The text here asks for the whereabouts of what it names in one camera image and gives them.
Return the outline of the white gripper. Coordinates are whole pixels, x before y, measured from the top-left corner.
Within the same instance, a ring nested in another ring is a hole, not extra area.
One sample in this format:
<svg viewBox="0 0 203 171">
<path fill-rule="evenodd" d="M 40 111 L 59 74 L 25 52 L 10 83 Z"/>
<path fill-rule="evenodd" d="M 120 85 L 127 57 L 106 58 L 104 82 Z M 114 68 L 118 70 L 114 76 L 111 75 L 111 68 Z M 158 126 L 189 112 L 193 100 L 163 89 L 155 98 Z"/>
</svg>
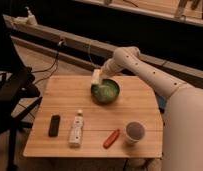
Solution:
<svg viewBox="0 0 203 171">
<path fill-rule="evenodd" d="M 107 60 L 104 65 L 101 67 L 100 77 L 102 79 L 110 78 L 114 75 L 114 72 L 111 69 L 112 62 Z"/>
</svg>

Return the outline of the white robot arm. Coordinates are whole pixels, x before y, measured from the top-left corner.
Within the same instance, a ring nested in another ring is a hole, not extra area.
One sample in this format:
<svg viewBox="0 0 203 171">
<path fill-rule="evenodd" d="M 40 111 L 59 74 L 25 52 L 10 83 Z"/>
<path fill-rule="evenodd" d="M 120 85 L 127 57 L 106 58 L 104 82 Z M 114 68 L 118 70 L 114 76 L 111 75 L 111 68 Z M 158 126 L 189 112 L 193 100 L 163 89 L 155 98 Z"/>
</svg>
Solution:
<svg viewBox="0 0 203 171">
<path fill-rule="evenodd" d="M 161 171 L 203 171 L 203 89 L 140 59 L 137 47 L 119 47 L 101 67 L 103 77 L 127 69 L 165 101 Z"/>
</svg>

